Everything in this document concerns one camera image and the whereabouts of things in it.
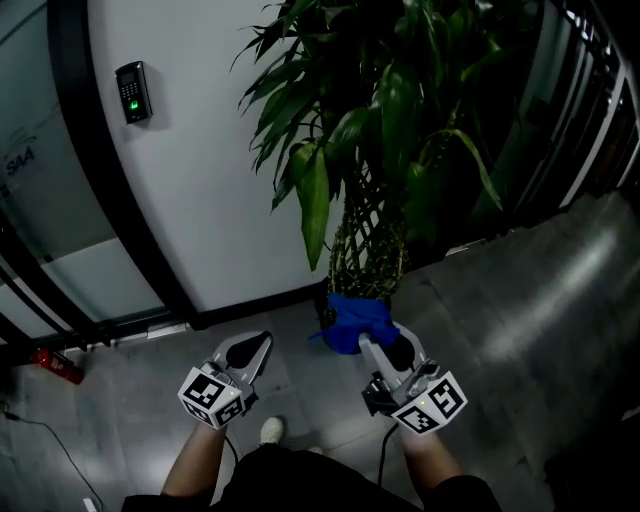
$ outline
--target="floor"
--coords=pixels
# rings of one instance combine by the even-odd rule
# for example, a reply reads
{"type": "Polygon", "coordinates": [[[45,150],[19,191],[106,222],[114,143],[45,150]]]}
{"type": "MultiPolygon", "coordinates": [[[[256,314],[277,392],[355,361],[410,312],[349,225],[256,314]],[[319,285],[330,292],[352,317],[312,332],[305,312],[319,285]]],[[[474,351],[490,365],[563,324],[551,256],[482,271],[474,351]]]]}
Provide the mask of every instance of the floor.
{"type": "MultiPolygon", "coordinates": [[[[545,461],[606,417],[617,375],[637,364],[625,356],[640,332],[640,223],[617,194],[583,198],[540,226],[409,274],[392,313],[469,398],[440,431],[465,469],[489,482],[505,511],[552,511],[545,461]]],[[[279,415],[288,446],[319,445],[373,479],[390,423],[361,399],[369,376],[360,356],[308,341],[318,329],[311,302],[75,353],[86,368],[80,387],[24,367],[5,394],[14,412],[58,432],[118,511],[126,495],[159,492],[193,428],[175,396],[189,369],[225,337],[255,329],[273,332],[275,349],[260,400],[229,429],[234,445],[248,453],[262,422],[279,415]]],[[[384,487],[417,503],[394,437],[384,487]]],[[[223,484],[232,471],[225,449],[223,484]]],[[[81,512],[89,496],[39,426],[0,421],[0,481],[0,511],[81,512]]]]}

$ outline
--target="black shorts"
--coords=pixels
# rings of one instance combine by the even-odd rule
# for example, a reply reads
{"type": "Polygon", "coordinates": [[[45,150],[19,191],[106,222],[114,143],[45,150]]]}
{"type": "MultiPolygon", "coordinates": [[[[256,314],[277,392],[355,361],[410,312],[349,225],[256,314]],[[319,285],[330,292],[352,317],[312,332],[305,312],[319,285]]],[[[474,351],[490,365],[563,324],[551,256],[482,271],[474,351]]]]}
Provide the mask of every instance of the black shorts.
{"type": "MultiPolygon", "coordinates": [[[[425,510],[499,511],[487,484],[473,476],[459,476],[441,483],[427,496],[425,510]]],[[[198,498],[131,496],[123,512],[198,511],[208,503],[198,498]]],[[[370,482],[358,472],[311,452],[292,452],[265,445],[244,457],[236,467],[214,511],[326,510],[403,512],[418,510],[370,482]]]]}

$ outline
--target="power cord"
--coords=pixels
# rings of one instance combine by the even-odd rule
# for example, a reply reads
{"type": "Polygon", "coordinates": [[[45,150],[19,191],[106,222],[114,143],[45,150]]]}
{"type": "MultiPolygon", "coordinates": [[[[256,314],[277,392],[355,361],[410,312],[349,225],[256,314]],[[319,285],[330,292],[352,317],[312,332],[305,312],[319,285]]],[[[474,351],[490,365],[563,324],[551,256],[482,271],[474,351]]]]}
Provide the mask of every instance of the power cord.
{"type": "Polygon", "coordinates": [[[60,445],[60,448],[62,448],[62,450],[64,451],[64,454],[67,456],[67,459],[69,459],[69,462],[71,462],[71,465],[73,466],[73,469],[76,470],[76,472],[78,473],[80,478],[82,478],[82,481],[85,484],[87,484],[87,487],[91,490],[93,495],[96,497],[96,499],[98,500],[98,503],[100,503],[100,510],[102,512],[104,512],[106,510],[106,507],[104,506],[104,502],[102,501],[102,498],[100,498],[100,496],[95,491],[95,489],[91,486],[89,481],[84,477],[84,475],[82,474],[80,469],[78,469],[78,466],[76,466],[76,463],[73,462],[73,459],[71,458],[71,455],[69,455],[69,452],[67,451],[67,448],[64,446],[62,441],[60,441],[60,438],[58,437],[58,434],[56,434],[49,425],[47,425],[46,423],[40,422],[40,421],[25,420],[25,419],[21,418],[20,416],[18,416],[17,414],[13,414],[12,412],[9,412],[7,410],[2,411],[2,413],[4,414],[4,417],[7,418],[9,421],[17,421],[17,422],[22,422],[22,423],[28,423],[29,425],[40,425],[42,427],[45,427],[49,432],[51,432],[51,435],[53,435],[55,440],[58,441],[58,444],[60,445]]]}
{"type": "Polygon", "coordinates": [[[385,434],[384,439],[382,440],[382,452],[380,453],[380,466],[378,467],[378,487],[382,487],[382,471],[384,470],[384,452],[387,449],[387,441],[391,437],[396,429],[398,428],[398,424],[396,423],[393,427],[389,429],[389,431],[385,434]]]}
{"type": "Polygon", "coordinates": [[[231,451],[233,452],[233,458],[236,460],[236,466],[238,465],[238,454],[236,453],[236,449],[233,447],[233,445],[231,444],[231,441],[229,441],[229,438],[227,436],[224,436],[224,440],[229,444],[229,448],[231,448],[231,451]]]}

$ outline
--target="red fire extinguisher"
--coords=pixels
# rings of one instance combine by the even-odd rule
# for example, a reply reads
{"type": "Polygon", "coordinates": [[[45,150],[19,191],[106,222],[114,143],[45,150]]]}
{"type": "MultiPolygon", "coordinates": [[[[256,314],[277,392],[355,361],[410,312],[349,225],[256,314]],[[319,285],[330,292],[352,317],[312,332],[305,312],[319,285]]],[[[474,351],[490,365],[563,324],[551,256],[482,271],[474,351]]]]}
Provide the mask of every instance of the red fire extinguisher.
{"type": "Polygon", "coordinates": [[[65,380],[73,382],[76,386],[84,379],[84,371],[81,368],[78,368],[66,357],[46,348],[36,350],[31,356],[31,361],[65,380]]]}

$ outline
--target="white wall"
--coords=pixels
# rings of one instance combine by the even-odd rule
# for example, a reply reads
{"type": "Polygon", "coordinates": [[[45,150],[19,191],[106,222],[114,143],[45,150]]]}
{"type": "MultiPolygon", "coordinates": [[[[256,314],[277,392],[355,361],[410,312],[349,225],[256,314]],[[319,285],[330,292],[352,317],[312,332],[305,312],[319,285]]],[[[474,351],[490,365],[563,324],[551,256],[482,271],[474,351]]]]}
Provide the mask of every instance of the white wall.
{"type": "MultiPolygon", "coordinates": [[[[265,66],[235,55],[270,23],[265,0],[92,0],[89,26],[102,102],[118,154],[165,256],[199,310],[284,292],[312,275],[295,194],[270,215],[273,161],[258,177],[248,150],[260,107],[237,103],[265,66]],[[146,66],[154,116],[126,126],[114,71],[146,66]]],[[[341,212],[334,207],[330,224],[341,212]]]]}

